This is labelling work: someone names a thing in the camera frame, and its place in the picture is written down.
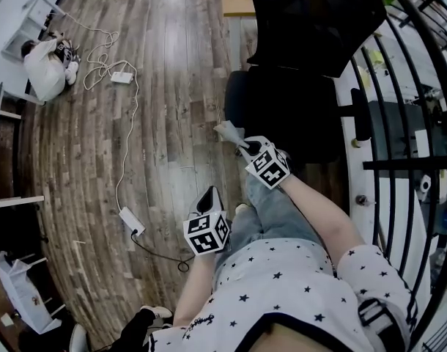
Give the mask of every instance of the wooden floor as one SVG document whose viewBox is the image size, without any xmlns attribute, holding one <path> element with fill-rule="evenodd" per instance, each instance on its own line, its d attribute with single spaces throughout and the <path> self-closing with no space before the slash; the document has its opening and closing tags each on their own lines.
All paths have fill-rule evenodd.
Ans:
<svg viewBox="0 0 447 352">
<path fill-rule="evenodd" d="M 219 0 L 62 0 L 86 25 L 119 30 L 109 61 L 138 69 L 139 110 L 119 188 L 146 226 L 139 241 L 171 257 L 190 257 L 182 220 L 198 194 L 216 185 L 229 216 L 242 201 L 234 145 L 213 127 L 222 117 L 229 75 L 228 26 Z M 67 307 L 94 348 L 110 344 L 143 304 L 174 308 L 185 281 L 177 264 L 152 257 L 130 240 L 118 217 L 114 189 L 121 172 L 135 88 L 105 79 L 86 91 L 86 55 L 104 41 L 69 18 L 50 29 L 79 44 L 75 85 L 23 116 L 21 171 L 29 191 L 44 194 L 39 218 L 50 243 L 49 267 Z M 252 53 L 256 24 L 244 23 L 242 59 Z M 343 203 L 343 161 L 309 167 L 315 188 Z"/>
</svg>

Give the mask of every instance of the white shirt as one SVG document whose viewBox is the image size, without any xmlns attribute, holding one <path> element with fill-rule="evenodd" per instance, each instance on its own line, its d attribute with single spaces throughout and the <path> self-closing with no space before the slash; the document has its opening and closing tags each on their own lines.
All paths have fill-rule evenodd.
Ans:
<svg viewBox="0 0 447 352">
<path fill-rule="evenodd" d="M 28 78 L 40 100 L 50 99 L 52 89 L 57 85 L 64 88 L 64 66 L 59 60 L 49 59 L 49 53 L 54 52 L 56 47 L 55 39 L 40 42 L 23 60 Z"/>
<path fill-rule="evenodd" d="M 410 291 L 378 247 L 346 252 L 337 276 L 311 241 L 254 241 L 218 269 L 213 294 L 189 327 L 152 333 L 149 351 L 247 351 L 272 323 L 333 351 L 375 351 L 359 318 L 359 307 L 372 298 L 393 314 L 409 343 L 417 306 L 408 311 Z"/>
</svg>

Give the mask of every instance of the person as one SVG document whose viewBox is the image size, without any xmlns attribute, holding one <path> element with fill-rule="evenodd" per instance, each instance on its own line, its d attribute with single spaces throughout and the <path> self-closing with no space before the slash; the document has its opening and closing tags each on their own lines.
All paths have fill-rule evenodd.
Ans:
<svg viewBox="0 0 447 352">
<path fill-rule="evenodd" d="M 73 61 L 70 42 L 58 32 L 53 36 L 54 39 L 38 44 L 28 40 L 21 46 L 23 66 L 41 101 L 54 99 L 66 83 L 72 85 L 77 79 L 78 62 Z"/>
<path fill-rule="evenodd" d="M 144 306 L 121 331 L 121 337 L 116 340 L 109 352 L 139 352 L 148 351 L 146 341 L 148 328 L 156 318 L 163 319 L 162 329 L 169 329 L 173 323 L 173 313 L 165 307 Z"/>
<path fill-rule="evenodd" d="M 294 175 L 246 190 L 232 250 L 195 258 L 149 351 L 407 351 L 417 304 L 349 217 Z"/>
</svg>

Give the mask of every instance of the white cable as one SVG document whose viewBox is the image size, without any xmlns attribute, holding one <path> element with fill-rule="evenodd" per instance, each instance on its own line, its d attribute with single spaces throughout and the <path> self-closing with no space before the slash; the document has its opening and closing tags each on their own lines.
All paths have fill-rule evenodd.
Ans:
<svg viewBox="0 0 447 352">
<path fill-rule="evenodd" d="M 118 210 L 121 211 L 121 206 L 119 204 L 119 196 L 118 196 L 118 188 L 119 185 L 121 184 L 122 180 L 124 179 L 125 176 L 125 164 L 126 164 L 126 159 L 128 158 L 128 154 L 129 154 L 129 137 L 132 134 L 133 130 L 134 130 L 134 117 L 136 116 L 136 112 L 138 110 L 138 101 L 137 101 L 137 95 L 138 95 L 138 82 L 137 82 L 137 69 L 131 64 L 129 63 L 127 60 L 119 60 L 118 62 L 114 62 L 113 64 L 106 64 L 106 62 L 108 61 L 108 54 L 101 54 L 99 55 L 97 61 L 95 60 L 91 60 L 90 56 L 92 55 L 92 53 L 99 47 L 105 47 L 105 48 L 110 48 L 118 39 L 119 39 L 119 32 L 107 32 L 105 30 L 102 29 L 92 29 L 91 27 L 85 26 L 82 23 L 78 22 L 73 16 L 71 16 L 69 13 L 66 13 L 66 16 L 69 17 L 71 20 L 73 20 L 75 23 L 77 23 L 78 25 L 84 27 L 85 29 L 91 31 L 91 32 L 102 32 L 106 35 L 106 39 L 104 43 L 101 43 L 99 45 L 97 45 L 95 48 L 93 48 L 88 57 L 86 58 L 87 62 L 89 64 L 97 64 L 97 67 L 94 67 L 93 69 L 91 69 L 84 77 L 84 88 L 85 90 L 91 90 L 93 89 L 93 87 L 98 84 L 99 82 L 101 82 L 103 80 L 103 78 L 105 78 L 106 74 L 109 74 L 111 77 L 111 72 L 110 69 L 112 69 L 113 67 L 116 67 L 119 64 L 124 64 L 122 66 L 121 72 L 124 70 L 126 65 L 129 65 L 131 68 L 134 69 L 134 81 L 136 82 L 136 94 L 134 96 L 134 101 L 136 103 L 136 107 L 134 108 L 133 111 L 133 115 L 131 117 L 131 124 L 130 124 L 130 130 L 128 133 L 128 136 L 126 137 L 126 153 L 124 155 L 124 158 L 122 159 L 122 169 L 121 169 L 121 178 L 119 179 L 118 183 L 116 184 L 116 204 L 118 207 Z M 85 81 L 88 78 L 88 76 L 93 73 L 95 70 L 98 70 L 98 76 L 99 79 L 94 81 L 93 84 L 91 84 L 90 86 L 87 86 Z"/>
</svg>

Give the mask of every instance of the star print shirt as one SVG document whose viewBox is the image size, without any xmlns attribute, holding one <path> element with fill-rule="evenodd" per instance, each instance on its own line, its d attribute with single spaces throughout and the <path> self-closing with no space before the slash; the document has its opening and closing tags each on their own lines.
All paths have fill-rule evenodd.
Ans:
<svg viewBox="0 0 447 352">
<path fill-rule="evenodd" d="M 396 320 L 406 348 L 417 307 L 409 306 L 407 285 L 381 251 L 357 246 L 341 258 L 337 278 L 332 267 L 311 241 L 254 241 L 221 265 L 213 294 L 189 327 L 152 333 L 149 350 L 247 351 L 279 323 L 333 351 L 377 351 L 380 339 L 361 320 L 375 305 Z"/>
</svg>

